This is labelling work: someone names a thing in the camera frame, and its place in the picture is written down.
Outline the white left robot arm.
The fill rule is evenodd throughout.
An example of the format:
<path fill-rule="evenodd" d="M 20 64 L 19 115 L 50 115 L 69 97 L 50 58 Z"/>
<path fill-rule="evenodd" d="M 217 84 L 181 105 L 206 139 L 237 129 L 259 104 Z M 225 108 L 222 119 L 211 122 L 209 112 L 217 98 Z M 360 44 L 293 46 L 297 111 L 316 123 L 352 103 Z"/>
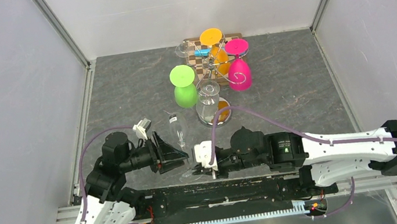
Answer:
<path fill-rule="evenodd" d="M 134 145 L 123 129 L 132 129 Z M 117 126 L 105 130 L 102 155 L 87 177 L 79 171 L 81 204 L 75 224 L 129 224 L 146 215 L 145 194 L 126 187 L 127 172 L 150 168 L 163 174 L 182 166 L 189 155 L 165 143 L 157 133 L 148 136 L 148 126 Z"/>

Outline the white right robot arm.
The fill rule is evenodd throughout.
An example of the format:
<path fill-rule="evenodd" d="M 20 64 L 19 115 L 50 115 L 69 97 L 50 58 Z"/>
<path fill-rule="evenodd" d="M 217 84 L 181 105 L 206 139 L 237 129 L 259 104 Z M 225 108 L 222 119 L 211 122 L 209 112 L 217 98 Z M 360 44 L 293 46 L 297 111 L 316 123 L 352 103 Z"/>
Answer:
<path fill-rule="evenodd" d="M 230 138 L 230 148 L 207 140 L 192 149 L 195 174 L 226 178 L 231 172 L 266 165 L 272 172 L 298 171 L 299 189 L 315 194 L 339 180 L 378 171 L 397 176 L 397 120 L 357 133 L 265 134 L 245 127 Z"/>

